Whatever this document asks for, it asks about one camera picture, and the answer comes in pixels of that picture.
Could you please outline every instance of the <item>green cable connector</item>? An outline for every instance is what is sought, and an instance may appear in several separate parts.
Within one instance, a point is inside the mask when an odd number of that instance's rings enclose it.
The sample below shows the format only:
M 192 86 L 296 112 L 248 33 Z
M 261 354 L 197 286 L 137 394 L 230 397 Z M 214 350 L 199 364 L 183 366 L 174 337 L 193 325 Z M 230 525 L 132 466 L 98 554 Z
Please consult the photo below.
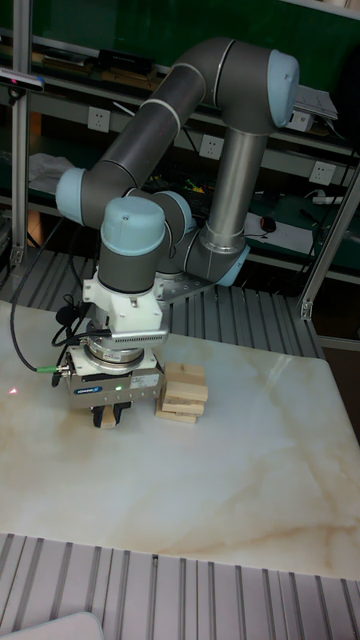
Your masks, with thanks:
M 56 373 L 57 367 L 38 367 L 36 373 Z

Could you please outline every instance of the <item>blue label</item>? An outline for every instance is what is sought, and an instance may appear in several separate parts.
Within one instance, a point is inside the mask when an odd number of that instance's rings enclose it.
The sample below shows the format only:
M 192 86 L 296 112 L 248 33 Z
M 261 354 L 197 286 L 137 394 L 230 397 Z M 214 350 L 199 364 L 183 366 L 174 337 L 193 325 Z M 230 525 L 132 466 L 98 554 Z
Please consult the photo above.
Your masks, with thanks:
M 75 389 L 74 393 L 76 393 L 76 395 L 79 396 L 82 393 L 98 393 L 99 391 L 102 391 L 102 387 L 88 387 L 87 389 Z

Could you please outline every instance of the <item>white marble surface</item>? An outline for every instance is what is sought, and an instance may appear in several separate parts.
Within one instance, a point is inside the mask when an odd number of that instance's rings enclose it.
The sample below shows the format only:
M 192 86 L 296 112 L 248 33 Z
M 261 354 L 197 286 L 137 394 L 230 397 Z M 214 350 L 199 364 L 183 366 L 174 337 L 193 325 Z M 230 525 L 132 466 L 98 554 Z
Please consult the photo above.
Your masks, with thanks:
M 20 363 L 8 318 L 0 303 L 0 530 L 359 579 L 360 450 L 327 363 L 171 336 L 163 359 L 205 366 L 203 418 L 137 403 L 102 432 Z M 16 324 L 53 364 L 53 314 Z

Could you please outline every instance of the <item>white cloth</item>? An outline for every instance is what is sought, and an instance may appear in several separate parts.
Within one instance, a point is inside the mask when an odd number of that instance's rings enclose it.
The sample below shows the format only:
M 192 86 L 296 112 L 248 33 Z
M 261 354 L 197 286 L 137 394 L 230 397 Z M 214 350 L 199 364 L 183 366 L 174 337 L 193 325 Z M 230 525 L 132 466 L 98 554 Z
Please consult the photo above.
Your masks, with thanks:
M 55 158 L 47 153 L 35 153 L 29 158 L 30 189 L 55 194 L 62 174 L 73 166 L 66 158 Z

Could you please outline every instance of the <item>stack of wooden blocks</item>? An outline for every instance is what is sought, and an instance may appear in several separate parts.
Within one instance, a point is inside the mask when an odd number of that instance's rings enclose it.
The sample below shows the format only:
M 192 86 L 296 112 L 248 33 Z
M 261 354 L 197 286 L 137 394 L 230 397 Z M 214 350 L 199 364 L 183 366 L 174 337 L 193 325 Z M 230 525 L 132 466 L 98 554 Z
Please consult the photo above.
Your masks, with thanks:
M 165 363 L 165 383 L 156 403 L 158 418 L 194 424 L 208 399 L 204 367 Z

